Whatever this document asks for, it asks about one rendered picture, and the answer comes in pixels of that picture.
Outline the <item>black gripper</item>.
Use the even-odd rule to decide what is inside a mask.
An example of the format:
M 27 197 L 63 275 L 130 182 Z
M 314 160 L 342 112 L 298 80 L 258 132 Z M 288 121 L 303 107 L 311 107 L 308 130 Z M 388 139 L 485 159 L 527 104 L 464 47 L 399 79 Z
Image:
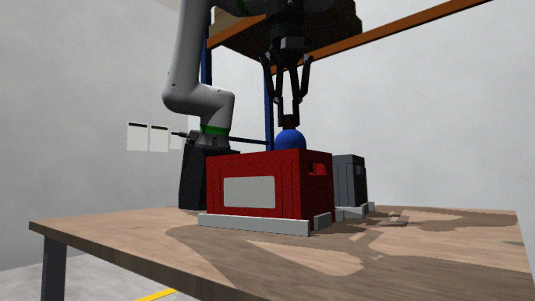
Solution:
M 259 61 L 263 66 L 264 78 L 267 88 L 267 95 L 273 97 L 273 102 L 278 105 L 278 127 L 284 125 L 284 109 L 283 109 L 283 74 L 284 68 L 289 69 L 291 87 L 292 87 L 292 114 L 296 122 L 296 127 L 299 126 L 299 104 L 303 101 L 303 97 L 308 93 L 308 85 L 310 78 L 310 65 L 314 60 L 312 55 L 304 54 L 303 49 L 299 51 L 282 50 L 280 36 L 283 34 L 301 34 L 301 22 L 293 16 L 280 16 L 273 19 L 270 23 L 270 48 L 266 53 L 261 53 Z M 276 65 L 276 87 L 274 89 L 273 79 L 271 75 L 270 57 Z M 302 59 L 303 72 L 301 79 L 301 87 L 299 89 L 299 78 L 297 72 L 297 63 Z

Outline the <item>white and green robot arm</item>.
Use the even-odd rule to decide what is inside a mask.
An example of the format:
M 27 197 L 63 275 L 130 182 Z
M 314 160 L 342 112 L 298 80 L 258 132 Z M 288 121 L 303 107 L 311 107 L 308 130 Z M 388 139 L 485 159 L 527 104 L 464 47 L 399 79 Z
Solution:
M 230 150 L 229 132 L 235 95 L 230 90 L 199 82 L 200 60 L 211 9 L 217 6 L 235 17 L 266 14 L 273 19 L 293 16 L 304 23 L 304 12 L 322 13 L 335 0 L 180 0 L 175 46 L 161 97 L 170 111 L 200 117 L 200 130 L 179 132 L 197 147 Z M 304 34 L 283 34 L 281 49 L 301 50 L 310 44 Z

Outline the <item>dark red crate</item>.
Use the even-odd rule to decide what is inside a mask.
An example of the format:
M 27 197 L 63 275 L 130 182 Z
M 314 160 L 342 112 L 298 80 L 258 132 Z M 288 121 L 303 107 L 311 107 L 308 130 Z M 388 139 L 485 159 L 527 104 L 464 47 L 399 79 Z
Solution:
M 309 163 L 313 172 L 309 175 Z M 292 148 L 217 156 L 207 174 L 207 214 L 335 222 L 332 153 Z

